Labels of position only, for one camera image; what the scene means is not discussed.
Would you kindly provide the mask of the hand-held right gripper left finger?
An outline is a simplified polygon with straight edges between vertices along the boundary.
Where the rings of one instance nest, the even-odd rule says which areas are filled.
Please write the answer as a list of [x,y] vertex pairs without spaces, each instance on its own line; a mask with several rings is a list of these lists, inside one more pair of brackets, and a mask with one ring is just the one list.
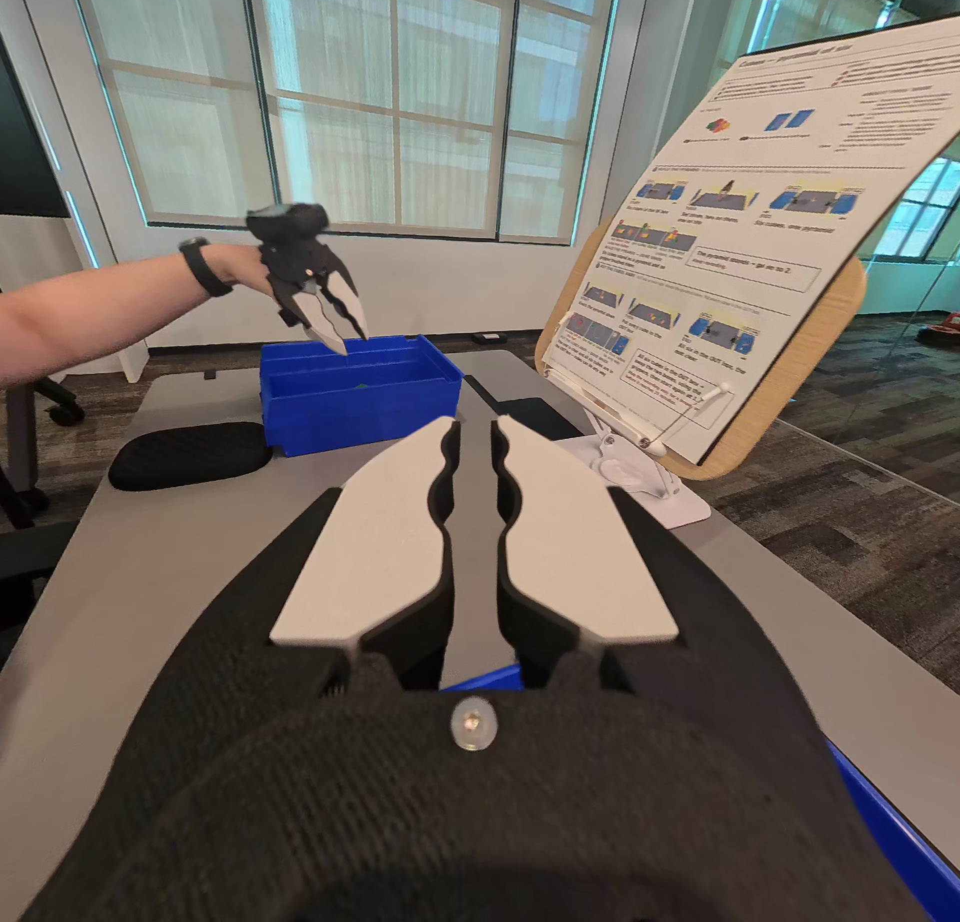
[[452,623],[452,476],[460,424],[442,416],[370,459],[342,486],[270,630],[276,646],[378,650],[415,664]]

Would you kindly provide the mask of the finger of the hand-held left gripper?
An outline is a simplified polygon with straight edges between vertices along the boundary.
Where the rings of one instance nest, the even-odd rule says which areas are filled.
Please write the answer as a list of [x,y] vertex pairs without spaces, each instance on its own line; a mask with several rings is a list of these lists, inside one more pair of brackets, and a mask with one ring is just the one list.
[[294,312],[301,318],[301,323],[308,338],[322,343],[330,351],[341,356],[347,356],[349,351],[346,342],[342,339],[334,321],[329,317],[345,318],[350,306],[344,293],[329,297],[320,290],[318,293],[299,291],[293,295]]
[[345,326],[344,330],[350,330],[350,338],[369,339],[363,306],[345,268],[332,269],[326,276],[326,300]]

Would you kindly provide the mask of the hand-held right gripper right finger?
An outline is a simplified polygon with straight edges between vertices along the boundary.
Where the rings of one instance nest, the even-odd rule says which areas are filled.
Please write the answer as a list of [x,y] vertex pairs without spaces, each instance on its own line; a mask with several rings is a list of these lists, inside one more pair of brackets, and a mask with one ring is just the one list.
[[511,416],[490,426],[503,530],[497,618],[521,660],[677,640],[679,628],[621,517],[616,490]]

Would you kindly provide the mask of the blue plastic bin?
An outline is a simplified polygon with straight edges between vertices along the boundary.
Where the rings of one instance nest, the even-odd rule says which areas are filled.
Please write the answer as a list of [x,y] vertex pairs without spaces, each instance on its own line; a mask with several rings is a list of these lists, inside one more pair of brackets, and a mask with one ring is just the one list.
[[[463,373],[424,336],[349,339],[347,356],[319,342],[260,353],[262,424],[286,457],[403,438],[455,417]],[[365,390],[354,390],[366,383]]]
[[794,881],[842,869],[865,917],[913,919],[870,832],[933,920],[958,920],[958,874],[882,799],[814,721],[789,672],[752,683],[738,662],[710,668],[680,652],[618,649],[601,693],[571,687],[494,696],[490,753],[453,746],[438,760],[429,826],[468,859],[595,876],[640,872],[736,907],[734,918],[797,916]]

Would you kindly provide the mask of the person's left forearm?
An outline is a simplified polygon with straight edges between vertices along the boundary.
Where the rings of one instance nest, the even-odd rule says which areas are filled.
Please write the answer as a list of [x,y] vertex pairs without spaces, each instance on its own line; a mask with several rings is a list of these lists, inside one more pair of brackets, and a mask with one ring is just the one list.
[[210,298],[182,255],[84,270],[1,296],[1,388],[143,340]]

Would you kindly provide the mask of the person's left hand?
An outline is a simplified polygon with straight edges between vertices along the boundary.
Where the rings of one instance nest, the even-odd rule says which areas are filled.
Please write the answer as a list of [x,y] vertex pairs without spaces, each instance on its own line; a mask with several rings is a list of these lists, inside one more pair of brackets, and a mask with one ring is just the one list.
[[274,292],[269,280],[269,270],[263,263],[261,253],[256,246],[223,245],[223,280],[232,285],[244,286],[273,298]]

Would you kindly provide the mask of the black wristband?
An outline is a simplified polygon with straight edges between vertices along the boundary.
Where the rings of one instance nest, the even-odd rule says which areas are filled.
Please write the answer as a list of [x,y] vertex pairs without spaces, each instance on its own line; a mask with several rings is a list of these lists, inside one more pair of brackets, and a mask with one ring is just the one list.
[[197,281],[200,288],[212,299],[222,298],[233,291],[233,287],[221,280],[208,265],[204,248],[209,246],[207,239],[195,237],[178,244],[177,250],[182,255],[190,274]]

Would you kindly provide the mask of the large grid window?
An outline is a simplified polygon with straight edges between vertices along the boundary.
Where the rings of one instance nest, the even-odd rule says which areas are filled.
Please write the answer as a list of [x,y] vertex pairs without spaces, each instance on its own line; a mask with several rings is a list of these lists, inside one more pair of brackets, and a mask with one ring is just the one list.
[[74,0],[149,229],[571,245],[619,0]]

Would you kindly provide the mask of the black oval pad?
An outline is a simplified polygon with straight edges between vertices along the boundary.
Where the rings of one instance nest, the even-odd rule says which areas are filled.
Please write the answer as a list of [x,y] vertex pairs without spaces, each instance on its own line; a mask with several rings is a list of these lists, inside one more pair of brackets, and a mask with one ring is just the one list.
[[114,489],[149,492],[227,480],[270,463],[264,428],[252,422],[167,428],[128,441],[110,464]]

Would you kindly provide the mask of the grey desk leg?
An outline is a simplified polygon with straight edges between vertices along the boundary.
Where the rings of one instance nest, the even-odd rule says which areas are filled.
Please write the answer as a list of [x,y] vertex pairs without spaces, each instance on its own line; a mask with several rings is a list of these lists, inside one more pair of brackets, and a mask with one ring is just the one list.
[[6,389],[6,480],[16,497],[19,528],[33,525],[42,509],[38,482],[37,416],[31,383]]

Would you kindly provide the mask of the dark desk foot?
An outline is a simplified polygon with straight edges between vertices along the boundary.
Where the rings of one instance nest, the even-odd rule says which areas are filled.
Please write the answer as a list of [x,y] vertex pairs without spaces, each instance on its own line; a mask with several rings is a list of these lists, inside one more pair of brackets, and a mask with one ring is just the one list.
[[35,582],[54,572],[78,521],[12,530],[1,534],[1,630],[26,623],[38,602]]

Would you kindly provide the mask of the printed instruction sheet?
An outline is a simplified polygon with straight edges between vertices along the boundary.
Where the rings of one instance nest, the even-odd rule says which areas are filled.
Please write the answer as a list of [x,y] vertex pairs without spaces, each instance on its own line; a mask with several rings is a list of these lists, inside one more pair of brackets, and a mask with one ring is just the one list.
[[750,54],[630,190],[546,355],[701,465],[958,136],[958,16]]

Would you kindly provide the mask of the dark wall screen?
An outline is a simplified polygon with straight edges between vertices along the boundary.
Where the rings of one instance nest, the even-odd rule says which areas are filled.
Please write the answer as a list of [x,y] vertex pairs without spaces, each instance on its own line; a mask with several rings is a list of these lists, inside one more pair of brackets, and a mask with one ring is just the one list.
[[69,210],[1,43],[1,214],[69,218]]

